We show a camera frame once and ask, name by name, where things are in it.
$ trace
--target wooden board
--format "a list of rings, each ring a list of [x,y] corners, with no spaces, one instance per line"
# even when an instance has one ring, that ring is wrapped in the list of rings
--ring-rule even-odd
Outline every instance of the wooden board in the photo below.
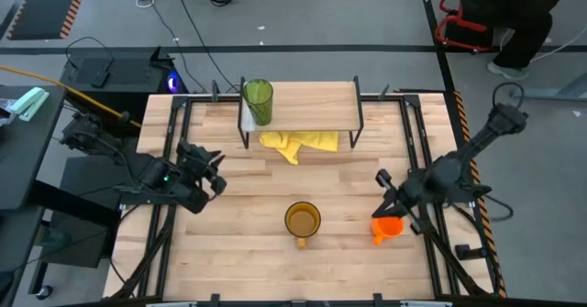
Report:
[[[266,126],[255,126],[243,101],[243,130],[275,132],[359,129],[355,82],[272,82],[271,86],[271,122]]]
[[[436,158],[455,148],[449,116],[442,94],[421,94],[420,99]],[[162,153],[170,106],[170,96],[150,97],[139,152]],[[370,300],[374,292],[390,300],[432,298],[423,237],[413,235],[407,220],[401,236],[379,247],[372,244],[371,213],[383,193],[375,173],[386,168],[399,184],[406,179],[409,159],[397,103],[363,103],[363,111],[365,128],[355,149],[350,149],[349,135],[341,134],[338,153],[302,148],[300,165],[293,166],[261,146],[258,133],[251,134],[244,149],[236,129],[237,104],[195,104],[189,140],[227,155],[220,174],[228,186],[201,214],[178,210],[165,300],[208,301],[212,293],[225,301]],[[178,136],[176,129],[174,146]],[[307,250],[295,247],[283,223],[287,207],[298,201],[316,205],[323,219]],[[116,241],[113,260],[123,277],[144,253],[150,208],[139,211],[125,220]],[[445,214],[453,246],[481,245],[465,219],[451,209]],[[438,265],[443,291],[449,292],[441,257]],[[491,289],[484,260],[463,265]],[[105,296],[120,285],[110,271]]]

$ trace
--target sneaker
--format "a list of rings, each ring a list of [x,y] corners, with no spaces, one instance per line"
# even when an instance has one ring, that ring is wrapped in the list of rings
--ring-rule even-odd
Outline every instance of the sneaker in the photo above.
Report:
[[[509,79],[509,80],[513,80],[513,81],[524,80],[529,75],[528,69],[526,69],[526,68],[524,68],[524,69],[504,68],[504,67],[501,67],[501,66],[493,63],[493,61],[490,61],[489,63],[487,63],[487,71],[494,73],[494,74],[499,74],[501,76],[504,76],[505,79]]]

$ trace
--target green cup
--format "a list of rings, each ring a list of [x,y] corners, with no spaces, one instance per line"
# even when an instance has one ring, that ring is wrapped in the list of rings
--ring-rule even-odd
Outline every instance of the green cup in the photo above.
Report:
[[[263,79],[252,80],[245,85],[243,96],[255,124],[268,125],[273,107],[273,86]]]

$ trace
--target yellow towel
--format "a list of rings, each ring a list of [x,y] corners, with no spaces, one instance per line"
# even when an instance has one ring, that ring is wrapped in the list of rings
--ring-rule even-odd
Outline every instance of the yellow towel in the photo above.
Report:
[[[301,146],[324,151],[338,151],[338,132],[266,132],[259,142],[267,148],[275,148],[292,165],[297,165],[297,152]]]

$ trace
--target concrete floor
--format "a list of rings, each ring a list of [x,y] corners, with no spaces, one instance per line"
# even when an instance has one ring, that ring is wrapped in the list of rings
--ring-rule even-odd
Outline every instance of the concrete floor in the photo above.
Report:
[[[4,17],[14,0],[0,0]],[[321,45],[385,44],[433,45],[422,0],[237,0],[214,7],[207,0],[185,0],[207,45]],[[436,7],[439,0],[431,0]],[[0,40],[5,48],[62,48],[84,36],[108,47],[173,46],[170,33],[152,9],[139,9],[135,0],[83,0],[72,34],[65,40]],[[157,0],[182,46],[200,46],[179,0]],[[562,0],[553,11],[551,38],[560,45],[573,38],[586,22],[581,20],[587,0]],[[576,44],[586,45],[587,35]],[[79,47],[97,47],[91,41]],[[363,92],[392,88],[445,88],[434,52],[264,52],[213,54],[226,76],[270,80],[344,80],[360,76]],[[455,87],[463,95],[471,132],[485,122],[493,87],[502,80],[484,69],[493,55],[472,57],[448,54]],[[216,79],[227,84],[205,54],[186,54],[192,74],[208,87]],[[537,61],[527,88],[564,86],[585,71],[587,54],[562,53]],[[0,64],[59,79],[63,55],[0,55]],[[180,73],[183,66],[178,63]],[[194,85],[186,78],[189,88]],[[0,71],[0,84],[39,85],[39,82]],[[483,182],[493,196],[515,208],[514,219],[493,224],[508,294],[512,297],[587,302],[587,234],[582,230],[587,209],[583,181],[587,153],[587,106],[577,103],[526,101],[530,114],[526,131],[497,141],[478,158]],[[67,123],[64,112],[55,135]],[[67,157],[79,154],[51,141],[39,179],[59,184]],[[490,212],[502,213],[488,202]],[[54,306],[100,299],[107,263],[99,269],[51,265],[46,284],[54,295],[38,302],[26,295],[32,267],[23,280],[15,306]]]

